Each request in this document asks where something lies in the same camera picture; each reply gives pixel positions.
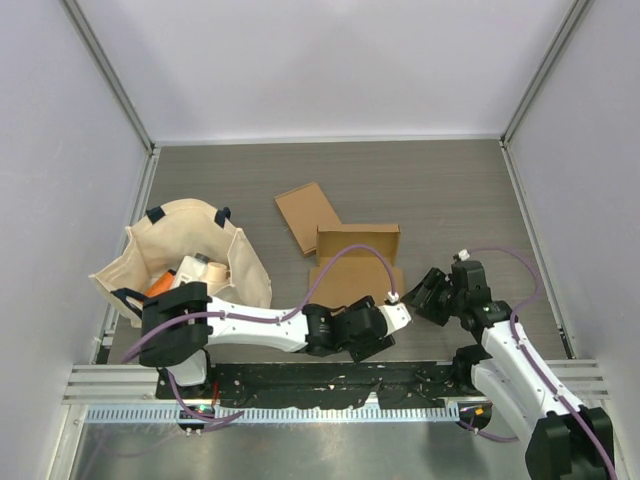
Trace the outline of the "brown cardboard box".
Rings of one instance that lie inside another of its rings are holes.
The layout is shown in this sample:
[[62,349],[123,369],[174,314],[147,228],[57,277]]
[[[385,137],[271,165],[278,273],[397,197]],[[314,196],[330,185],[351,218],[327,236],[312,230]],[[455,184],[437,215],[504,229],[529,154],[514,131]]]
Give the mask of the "brown cardboard box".
[[370,295],[380,305],[389,291],[404,295],[404,272],[396,265],[400,237],[397,224],[319,225],[310,302],[337,308]]
[[319,225],[340,225],[341,220],[317,182],[277,195],[275,203],[304,256],[316,251]]

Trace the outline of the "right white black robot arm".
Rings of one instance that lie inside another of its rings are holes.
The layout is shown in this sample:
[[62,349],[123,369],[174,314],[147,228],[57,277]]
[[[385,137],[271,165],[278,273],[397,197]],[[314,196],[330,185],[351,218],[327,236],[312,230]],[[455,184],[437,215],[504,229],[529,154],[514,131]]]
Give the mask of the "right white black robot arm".
[[448,273],[432,268],[403,297],[437,325],[450,318],[475,339],[457,351],[457,391],[484,394],[524,448],[532,479],[614,479],[614,429],[560,380],[528,339],[517,311],[492,297],[481,262],[456,256]]

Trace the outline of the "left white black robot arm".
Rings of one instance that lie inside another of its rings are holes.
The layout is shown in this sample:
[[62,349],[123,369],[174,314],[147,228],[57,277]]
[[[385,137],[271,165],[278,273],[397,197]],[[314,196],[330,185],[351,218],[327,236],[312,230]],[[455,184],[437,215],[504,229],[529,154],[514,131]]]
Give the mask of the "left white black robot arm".
[[127,357],[168,371],[187,396],[200,399],[213,385],[207,346],[251,345],[319,358],[347,352],[360,362],[393,346],[393,334],[409,321],[403,303],[376,305],[370,296],[334,309],[276,310],[212,297],[204,283],[191,282],[143,302],[142,336]]

